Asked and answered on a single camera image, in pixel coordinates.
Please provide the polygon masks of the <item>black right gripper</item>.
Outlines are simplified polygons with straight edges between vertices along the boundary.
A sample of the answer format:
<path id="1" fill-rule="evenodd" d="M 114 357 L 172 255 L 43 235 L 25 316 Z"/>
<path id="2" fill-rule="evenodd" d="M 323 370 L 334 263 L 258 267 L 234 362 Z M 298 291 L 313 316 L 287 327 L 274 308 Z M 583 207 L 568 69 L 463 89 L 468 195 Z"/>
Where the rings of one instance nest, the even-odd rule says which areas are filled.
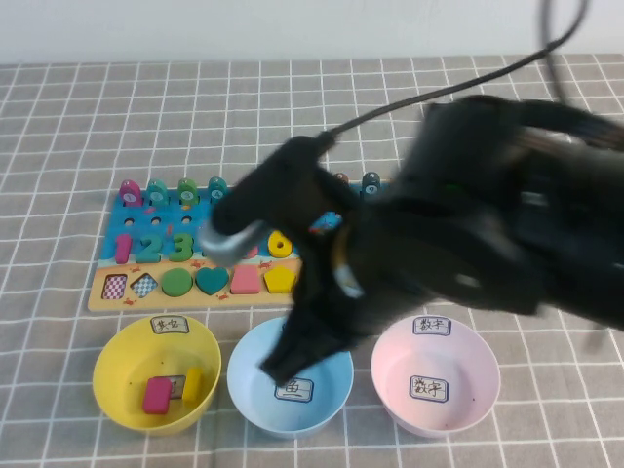
<path id="1" fill-rule="evenodd" d="M 283 334 L 259 364 L 278 386 L 311 374 L 352 373 L 356 342 L 429 299 L 412 266 L 422 219 L 414 208 L 359 208 L 332 231 L 313 234 L 317 215 L 286 217 L 302 267 Z"/>

